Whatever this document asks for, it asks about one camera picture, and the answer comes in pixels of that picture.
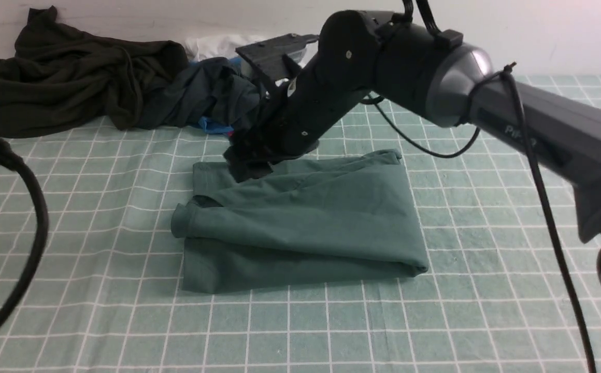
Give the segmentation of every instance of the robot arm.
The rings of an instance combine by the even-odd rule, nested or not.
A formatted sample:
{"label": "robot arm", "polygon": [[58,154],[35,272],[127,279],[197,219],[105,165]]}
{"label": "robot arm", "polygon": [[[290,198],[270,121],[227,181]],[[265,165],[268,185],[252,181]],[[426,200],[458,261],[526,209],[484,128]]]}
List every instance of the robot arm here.
{"label": "robot arm", "polygon": [[[270,92],[253,128],[237,132],[224,156],[237,180],[297,158],[369,92],[440,127],[469,122],[523,151],[510,92],[489,56],[446,31],[396,23],[392,12],[344,10],[327,19],[319,52],[290,82]],[[575,189],[582,241],[601,234],[601,109],[518,83],[531,144],[544,166]],[[601,278],[601,253],[598,260]]]}

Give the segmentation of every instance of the pile of clothes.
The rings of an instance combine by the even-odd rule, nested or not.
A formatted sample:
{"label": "pile of clothes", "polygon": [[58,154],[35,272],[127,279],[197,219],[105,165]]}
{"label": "pile of clothes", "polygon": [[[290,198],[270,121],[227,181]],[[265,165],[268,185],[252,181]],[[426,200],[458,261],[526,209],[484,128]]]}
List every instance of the pile of clothes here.
{"label": "pile of clothes", "polygon": [[[177,42],[95,36],[57,15],[55,7],[30,9],[15,56],[0,59],[0,136],[54,134],[97,116],[120,130],[191,125],[211,134],[255,120],[262,92],[239,59],[206,58],[208,50],[189,61]],[[194,43],[198,54],[205,44]]]}

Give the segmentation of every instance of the white cloth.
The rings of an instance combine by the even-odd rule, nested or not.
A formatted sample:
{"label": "white cloth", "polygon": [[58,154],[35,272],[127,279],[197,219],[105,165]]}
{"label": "white cloth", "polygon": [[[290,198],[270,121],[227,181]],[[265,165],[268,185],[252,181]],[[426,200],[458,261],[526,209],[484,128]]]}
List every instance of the white cloth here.
{"label": "white cloth", "polygon": [[266,39],[268,39],[266,36],[260,35],[213,35],[203,38],[187,38],[185,39],[185,48],[193,61],[202,61],[212,57],[232,59],[237,56],[237,47]]}

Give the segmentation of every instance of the dark green cloth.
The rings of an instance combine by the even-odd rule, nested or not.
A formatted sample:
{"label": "dark green cloth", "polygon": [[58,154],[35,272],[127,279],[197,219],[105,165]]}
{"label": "dark green cloth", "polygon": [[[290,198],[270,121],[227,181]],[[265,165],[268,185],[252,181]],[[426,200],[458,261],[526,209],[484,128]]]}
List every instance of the dark green cloth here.
{"label": "dark green cloth", "polygon": [[133,127],[151,83],[170,83],[188,65],[176,42],[94,36],[56,17],[55,7],[30,9],[16,56],[0,60],[2,137],[54,134],[101,115]]}
{"label": "dark green cloth", "polygon": [[195,163],[194,196],[172,233],[185,238],[184,290],[413,277],[427,271],[421,227],[397,151],[300,159],[237,184],[225,163]]}

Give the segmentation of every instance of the blue cloth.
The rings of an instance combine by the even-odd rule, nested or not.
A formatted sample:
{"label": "blue cloth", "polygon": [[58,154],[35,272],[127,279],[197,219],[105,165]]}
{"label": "blue cloth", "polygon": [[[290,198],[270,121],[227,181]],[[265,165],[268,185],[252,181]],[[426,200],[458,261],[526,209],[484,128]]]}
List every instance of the blue cloth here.
{"label": "blue cloth", "polygon": [[[243,60],[241,59],[241,57],[234,57],[232,59],[229,59],[229,62],[234,64],[234,66],[236,66],[238,70],[241,69],[242,61]],[[197,62],[195,61],[190,61],[191,65],[196,63]],[[206,134],[209,135],[225,135],[234,130],[232,126],[218,123],[208,117],[201,117],[198,123],[192,123],[190,126],[203,130],[204,132],[206,132]]]}

